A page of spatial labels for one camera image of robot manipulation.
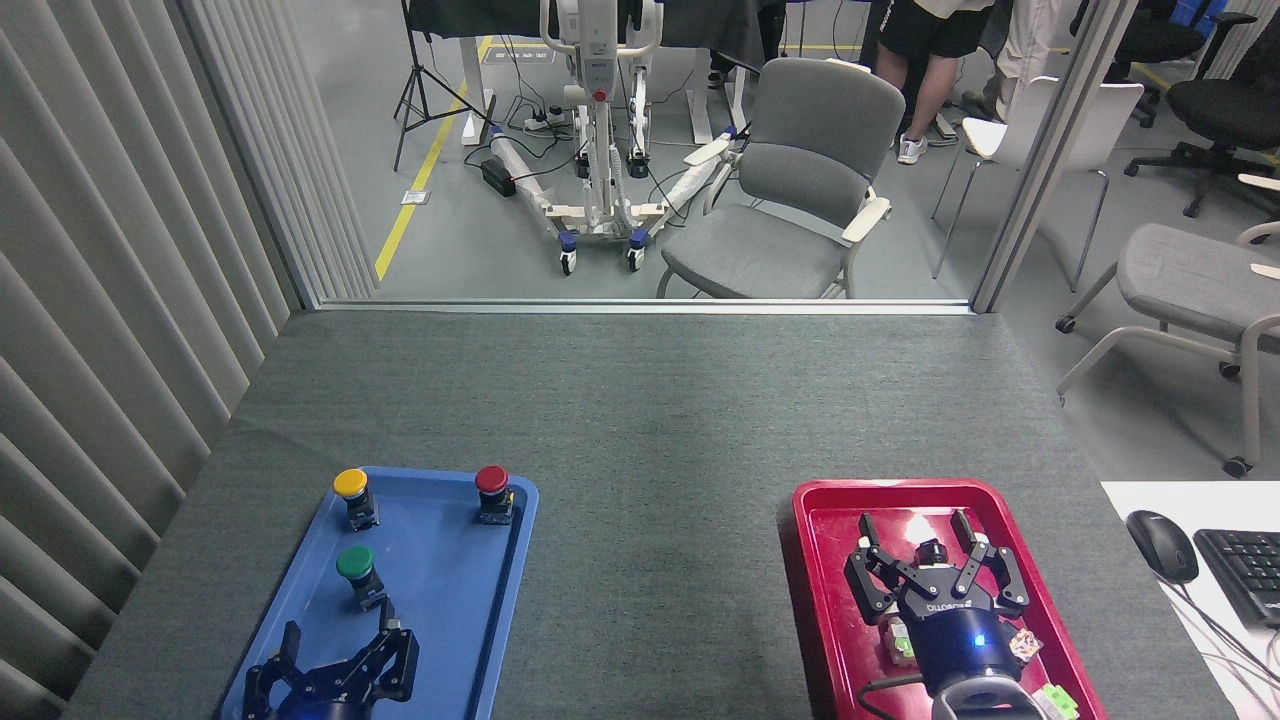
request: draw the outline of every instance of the gray floor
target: gray floor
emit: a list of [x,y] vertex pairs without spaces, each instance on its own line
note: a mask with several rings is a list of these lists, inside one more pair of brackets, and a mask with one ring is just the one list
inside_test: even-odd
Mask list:
[[[855,53],[849,46],[861,37],[865,5],[840,5],[838,17],[835,15],[835,0],[803,5],[808,8],[805,55],[827,56],[832,45],[841,46],[840,53],[846,58]],[[388,0],[293,0],[292,6],[303,51],[315,72],[356,192],[366,237],[374,245],[369,249],[370,255],[376,256],[401,211],[399,199],[413,182],[443,123],[410,133],[401,170],[393,173],[390,164],[398,124],[390,110],[408,68],[398,6]],[[788,45],[799,42],[800,9],[801,5],[790,9]],[[1059,45],[1069,45],[1066,32],[1060,36]],[[419,40],[426,54],[425,44],[421,37]],[[461,82],[457,58],[454,42],[435,44],[435,63],[454,83]],[[1050,72],[1062,68],[1066,60],[1062,55],[1052,58]],[[662,50],[650,85],[652,97],[662,99],[678,90],[689,78],[691,61],[691,51]],[[979,86],[989,67],[983,54],[966,59],[957,92]],[[1176,79],[1189,67],[1174,64],[1156,70]],[[543,95],[552,94],[564,82],[562,64],[524,64],[521,74]],[[516,88],[512,67],[485,65],[485,77],[498,91],[499,115],[506,115]],[[700,79],[694,77],[689,82]],[[443,91],[433,88],[429,92],[433,109],[447,106],[449,97]],[[727,122],[723,105],[713,109],[712,119],[713,126]],[[655,254],[640,273],[630,274],[622,266],[617,247],[584,246],[579,272],[571,278],[562,277],[556,243],[539,234],[527,210],[515,200],[495,195],[484,186],[476,170],[462,164],[466,152],[456,141],[458,126],[453,126],[451,137],[444,141],[428,184],[433,197],[413,214],[383,281],[380,300],[652,297],[662,270]],[[689,141],[684,94],[676,92],[668,102],[655,108],[654,137],[673,143]],[[1143,129],[1137,122],[1128,124],[1106,168],[1112,178],[1111,195],[1083,282],[1101,273],[1116,258],[1124,238],[1143,223],[1157,222],[1226,240],[1266,219],[1267,208],[1231,188],[1206,201],[1198,219],[1188,219],[1181,215],[1192,188],[1188,173],[1144,168],[1137,178],[1121,174],[1129,158],[1164,154],[1179,140],[1199,142],[1167,108],[1152,129]],[[538,140],[530,140],[530,145],[541,147]],[[554,167],[572,151],[570,145],[562,142],[545,159],[531,160],[531,167]],[[655,146],[655,177],[677,169],[678,158],[687,150],[678,145]],[[886,163],[877,186],[893,201],[895,211],[859,256],[856,281],[861,297],[969,295],[1006,209],[1012,177],[1005,169],[988,169],[979,176],[956,229],[947,265],[938,281],[932,281],[929,268],[941,249],[945,229],[928,215],[956,151],[956,147],[934,147],[911,168],[892,160]],[[484,156],[481,152],[476,159]],[[559,176],[562,187],[571,190],[572,173],[566,169]],[[1074,334],[1065,337],[1052,329],[1053,320],[1071,304],[1065,275],[1074,268],[1096,197],[1096,184],[1091,181],[1093,178],[1064,179],[1041,228],[1042,242],[1032,249],[1001,307],[1046,388],[1052,387],[1108,329],[1142,322],[1124,305],[1119,292],[1108,288],[1080,318]],[[643,197],[652,188],[652,182],[631,181],[628,193]],[[736,190],[731,188],[724,200],[732,201],[733,192]],[[942,205],[941,220],[950,219],[957,197],[959,188],[954,187]],[[1263,252],[1280,259],[1275,246]],[[672,296],[685,291],[687,288],[682,291],[673,282]],[[1274,446],[1280,436],[1276,421],[1280,401],[1274,391],[1277,383],[1280,369],[1275,359],[1268,357],[1262,374],[1263,438],[1270,441],[1265,447]],[[1222,457],[1240,450],[1235,384],[1220,379],[1213,363],[1172,350],[1123,348],[1073,391],[1064,413],[1094,470],[1107,480],[1225,478],[1219,469]],[[1272,457],[1251,478],[1280,479],[1280,461]]]

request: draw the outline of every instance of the tripod stand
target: tripod stand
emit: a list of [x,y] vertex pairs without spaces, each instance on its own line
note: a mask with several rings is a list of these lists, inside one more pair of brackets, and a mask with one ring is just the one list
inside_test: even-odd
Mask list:
[[[492,115],[492,104],[490,108],[485,108],[484,110],[477,109],[475,105],[468,102],[466,97],[458,95],[452,87],[449,87],[449,83],[444,82],[422,65],[417,58],[417,42],[413,40],[413,20],[408,14],[408,0],[401,0],[401,12],[404,15],[404,33],[408,35],[408,53],[413,59],[413,67],[408,72],[408,79],[404,82],[404,90],[401,92],[399,102],[396,104],[396,111],[392,113],[392,118],[399,118],[401,109],[404,110],[404,117],[401,118],[399,142],[396,145],[396,161],[392,164],[393,172],[399,172],[399,156],[401,151],[404,149],[404,136],[408,135],[410,131],[425,126],[431,120],[448,118],[449,115],[457,115],[460,113],[475,113],[477,117],[484,118],[483,127],[488,128]],[[422,83],[422,76],[430,78],[431,82],[443,87],[445,92],[456,97],[458,102],[462,102],[462,108],[433,114],[426,105],[426,87]],[[410,114],[416,115],[416,119],[412,123],[410,122]]]

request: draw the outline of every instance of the computer mouse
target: computer mouse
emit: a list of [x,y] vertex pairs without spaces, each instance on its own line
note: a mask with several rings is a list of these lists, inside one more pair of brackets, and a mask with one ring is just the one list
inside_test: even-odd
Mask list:
[[1147,565],[1161,578],[1181,584],[1199,575],[1196,548],[1176,523],[1160,512],[1134,510],[1124,524]]

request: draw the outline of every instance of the patient lift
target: patient lift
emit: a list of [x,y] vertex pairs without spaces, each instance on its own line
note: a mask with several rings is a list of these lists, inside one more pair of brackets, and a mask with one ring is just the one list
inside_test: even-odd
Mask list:
[[[580,240],[625,241],[627,269],[636,272],[644,261],[645,246],[669,217],[696,193],[716,169],[716,159],[700,163],[663,195],[662,202],[634,205],[622,192],[623,164],[635,178],[649,176],[649,106],[646,79],[653,68],[653,53],[662,41],[663,6],[657,0],[635,3],[637,12],[627,23],[627,40],[618,42],[617,0],[557,0],[559,38],[549,31],[550,0],[539,0],[539,28],[543,42],[568,59],[573,83],[564,87],[564,105],[572,108],[573,138],[577,146],[579,177],[582,179],[580,205],[559,204],[554,191],[543,188],[521,159],[513,142],[492,145],[507,167],[516,188],[559,241],[561,270],[568,275],[577,266]],[[618,151],[611,113],[611,100],[626,68],[635,88],[628,105],[631,150],[626,161]]]

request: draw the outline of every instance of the red button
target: red button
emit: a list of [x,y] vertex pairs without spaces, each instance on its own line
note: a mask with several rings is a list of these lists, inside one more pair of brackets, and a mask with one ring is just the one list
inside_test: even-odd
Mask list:
[[502,465],[485,465],[476,473],[476,489],[484,493],[502,492],[507,487],[507,470]]

